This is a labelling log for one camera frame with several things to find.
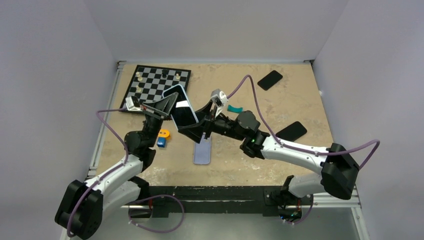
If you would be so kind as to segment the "lilac phone case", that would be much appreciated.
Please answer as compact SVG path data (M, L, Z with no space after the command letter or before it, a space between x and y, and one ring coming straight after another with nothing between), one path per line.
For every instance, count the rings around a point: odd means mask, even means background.
M202 139L194 144L193 163L195 165L208 165L211 162L211 140Z

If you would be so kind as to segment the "black phone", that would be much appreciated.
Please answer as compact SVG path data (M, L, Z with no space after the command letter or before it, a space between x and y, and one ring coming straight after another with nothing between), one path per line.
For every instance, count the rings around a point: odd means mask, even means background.
M272 70L266 76L264 76L261 80L258 81L257 85L263 89L264 91L268 91L271 87L277 84L283 75L276 70Z

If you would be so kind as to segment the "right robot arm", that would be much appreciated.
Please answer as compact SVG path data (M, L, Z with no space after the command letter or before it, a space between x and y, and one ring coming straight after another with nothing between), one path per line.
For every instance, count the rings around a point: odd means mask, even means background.
M250 158L277 160L310 170L311 174L286 179L280 196L288 204L317 193L351 199L360 167L342 145L316 147L274 138L259 129L260 122L251 111L243 111L230 119L222 113L214 115L216 111L211 109L212 105L209 102L196 111L199 121L178 127L178 132L196 143L207 139L211 133L220 134L240 140L239 148Z

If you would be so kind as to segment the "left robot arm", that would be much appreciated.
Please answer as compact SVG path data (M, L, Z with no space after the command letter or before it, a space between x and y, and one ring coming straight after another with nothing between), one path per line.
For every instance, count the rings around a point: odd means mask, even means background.
M135 202L149 199L149 185L138 177L153 162L158 134L163 121L171 115L178 93L160 100L140 103L135 96L125 99L125 110L143 112L145 120L139 131L119 137L125 155L115 165L84 182L71 182L61 200L54 221L66 229L68 237L89 239L99 228L108 212Z

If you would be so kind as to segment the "phone in dark case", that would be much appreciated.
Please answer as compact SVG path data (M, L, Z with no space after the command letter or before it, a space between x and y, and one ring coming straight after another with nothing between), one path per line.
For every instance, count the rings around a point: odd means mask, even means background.
M275 135L279 139L295 142L296 140L304 136L307 132L308 130L301 122L295 121L284 129L277 132Z

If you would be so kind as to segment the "yellow toy brick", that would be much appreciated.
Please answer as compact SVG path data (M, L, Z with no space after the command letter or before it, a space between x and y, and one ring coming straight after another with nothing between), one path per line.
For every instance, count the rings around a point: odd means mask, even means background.
M167 129L161 129L157 135L159 138L164 138L166 140L169 140L171 138L171 133Z

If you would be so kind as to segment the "black white chessboard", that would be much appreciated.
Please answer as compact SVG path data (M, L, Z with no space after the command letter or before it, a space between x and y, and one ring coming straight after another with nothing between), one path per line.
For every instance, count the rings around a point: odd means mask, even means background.
M162 78L162 70L168 70L166 78ZM142 82L138 81L136 72L140 72ZM142 104L145 101L154 102L160 100L162 93L175 85L182 85L187 90L191 73L192 71L189 69L137 65L122 98L120 108L126 106L126 97L136 96L139 99L139 103ZM176 79L176 74L180 75L179 80Z

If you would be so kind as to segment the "black chess piece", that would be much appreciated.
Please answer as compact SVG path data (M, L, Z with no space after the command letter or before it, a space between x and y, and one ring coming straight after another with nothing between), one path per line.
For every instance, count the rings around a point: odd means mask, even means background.
M162 77L162 78L166 78L166 77L168 76L168 72L169 72L168 70L163 69L163 70L162 70L161 77Z

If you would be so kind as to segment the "teal curved block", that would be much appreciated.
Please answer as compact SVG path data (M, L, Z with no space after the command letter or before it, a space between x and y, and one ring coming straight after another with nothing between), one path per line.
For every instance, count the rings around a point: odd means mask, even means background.
M239 114L239 113L243 112L243 110L244 109L242 107L234 107L230 104L227 106L227 111L231 112L231 113Z

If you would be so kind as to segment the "blue toy brick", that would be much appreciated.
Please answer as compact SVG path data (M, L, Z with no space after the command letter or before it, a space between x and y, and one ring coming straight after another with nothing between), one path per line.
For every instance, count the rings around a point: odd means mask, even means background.
M165 148L165 147L166 147L166 145L167 145L167 139L166 139L165 137L158 137L158 138L157 138L156 145L157 145L159 148Z

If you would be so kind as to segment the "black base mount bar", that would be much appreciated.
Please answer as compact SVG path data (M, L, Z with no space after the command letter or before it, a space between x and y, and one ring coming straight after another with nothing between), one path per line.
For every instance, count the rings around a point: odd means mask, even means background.
M298 198L284 186L151 186L153 200L126 206L135 219L167 218L171 213L260 214L297 221L313 196Z

